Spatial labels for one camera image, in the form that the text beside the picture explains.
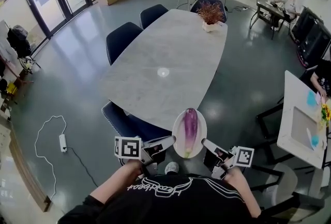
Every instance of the white plate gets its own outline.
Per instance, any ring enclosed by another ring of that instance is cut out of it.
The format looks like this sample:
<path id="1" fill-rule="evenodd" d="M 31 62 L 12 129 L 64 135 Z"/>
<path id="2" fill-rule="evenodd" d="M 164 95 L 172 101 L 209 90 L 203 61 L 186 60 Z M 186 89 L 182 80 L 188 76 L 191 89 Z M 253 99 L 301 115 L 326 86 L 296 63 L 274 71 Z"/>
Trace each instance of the white plate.
<path id="1" fill-rule="evenodd" d="M 175 124 L 172 128 L 172 135 L 176 137 L 176 142 L 173 145 L 174 149 L 177 152 L 177 154 L 183 158 L 185 158 L 185 126 L 184 126 L 184 121 L 182 122 L 182 120 L 185 116 L 185 112 L 186 110 L 177 117 Z M 198 115 L 198 133 L 193 146 L 193 151 L 188 157 L 189 159 L 196 156 L 202 150 L 203 145 L 201 141 L 202 139 L 207 138 L 206 120 L 198 110 L 196 110 L 196 112 Z"/>

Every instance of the black t-shirt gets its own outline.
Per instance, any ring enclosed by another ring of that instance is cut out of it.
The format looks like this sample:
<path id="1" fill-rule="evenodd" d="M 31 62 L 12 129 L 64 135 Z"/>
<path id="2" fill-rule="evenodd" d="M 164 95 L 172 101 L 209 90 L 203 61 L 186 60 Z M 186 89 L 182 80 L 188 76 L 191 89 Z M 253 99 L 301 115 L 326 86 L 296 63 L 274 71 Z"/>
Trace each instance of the black t-shirt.
<path id="1" fill-rule="evenodd" d="M 321 60 L 315 70 L 319 77 L 318 83 L 326 91 L 328 97 L 331 97 L 331 61 Z"/>
<path id="2" fill-rule="evenodd" d="M 159 175 L 135 182 L 105 205 L 88 196 L 58 224 L 248 223 L 253 221 L 228 183 L 202 176 Z"/>

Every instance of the person in white shirt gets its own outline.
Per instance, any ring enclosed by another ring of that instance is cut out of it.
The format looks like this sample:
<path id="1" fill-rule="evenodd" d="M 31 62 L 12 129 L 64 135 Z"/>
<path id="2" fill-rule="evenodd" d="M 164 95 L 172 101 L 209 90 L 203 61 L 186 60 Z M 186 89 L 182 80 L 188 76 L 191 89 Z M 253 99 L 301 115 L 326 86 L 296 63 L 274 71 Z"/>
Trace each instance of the person in white shirt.
<path id="1" fill-rule="evenodd" d="M 295 18 L 295 16 L 300 16 L 300 10 L 298 4 L 296 3 L 296 0 L 274 0 L 273 2 L 271 2 L 271 4 L 274 3 L 284 3 L 283 13 L 285 16 L 285 21 L 291 22 Z M 275 31 L 279 30 L 279 20 L 279 17 L 272 16 L 272 29 L 274 29 Z"/>

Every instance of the white cable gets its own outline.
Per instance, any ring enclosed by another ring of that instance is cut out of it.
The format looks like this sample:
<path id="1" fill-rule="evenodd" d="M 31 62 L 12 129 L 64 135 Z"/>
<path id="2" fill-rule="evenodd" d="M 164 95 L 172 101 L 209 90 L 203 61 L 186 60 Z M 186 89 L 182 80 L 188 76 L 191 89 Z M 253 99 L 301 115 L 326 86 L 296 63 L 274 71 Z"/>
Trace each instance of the white cable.
<path id="1" fill-rule="evenodd" d="M 37 135 L 37 139 L 36 139 L 36 142 L 35 142 L 36 156 L 37 156 L 38 158 L 44 158 L 45 161 L 47 161 L 47 163 L 50 164 L 50 165 L 52 166 L 52 172 L 53 172 L 53 176 L 54 176 L 55 182 L 54 182 L 54 192 L 53 192 L 53 195 L 51 196 L 51 200 L 53 199 L 53 197 L 54 197 L 55 194 L 56 194 L 56 190 L 55 190 L 55 186 L 56 186 L 56 177 L 55 177 L 55 174 L 54 174 L 54 167 L 53 167 L 53 165 L 47 160 L 47 158 L 46 158 L 45 156 L 39 156 L 39 155 L 38 155 L 36 144 L 37 144 L 37 141 L 38 141 L 38 138 L 39 138 L 39 133 L 42 131 L 44 125 L 45 125 L 46 123 L 48 123 L 53 117 L 54 117 L 54 118 L 62 117 L 63 122 L 65 123 L 65 126 L 64 126 L 64 129 L 63 129 L 63 131 L 62 131 L 61 134 L 64 133 L 64 131 L 65 131 L 66 128 L 67 128 L 67 123 L 66 123 L 66 121 L 64 120 L 63 116 L 62 116 L 62 115 L 59 115 L 59 116 L 52 116 L 49 120 L 47 120 L 46 122 L 44 122 L 43 126 L 39 129 L 39 131 L 38 131 L 38 135 Z"/>

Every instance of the oval table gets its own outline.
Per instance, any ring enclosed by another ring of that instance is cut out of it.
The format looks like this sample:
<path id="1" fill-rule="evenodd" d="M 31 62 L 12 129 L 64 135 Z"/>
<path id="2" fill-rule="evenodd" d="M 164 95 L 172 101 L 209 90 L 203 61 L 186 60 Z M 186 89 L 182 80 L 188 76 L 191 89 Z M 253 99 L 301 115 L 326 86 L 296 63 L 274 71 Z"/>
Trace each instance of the oval table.
<path id="1" fill-rule="evenodd" d="M 202 28 L 194 12 L 172 9 L 147 27 L 101 78 L 123 110 L 172 131 L 180 113 L 198 108 L 222 57 L 228 26 Z"/>

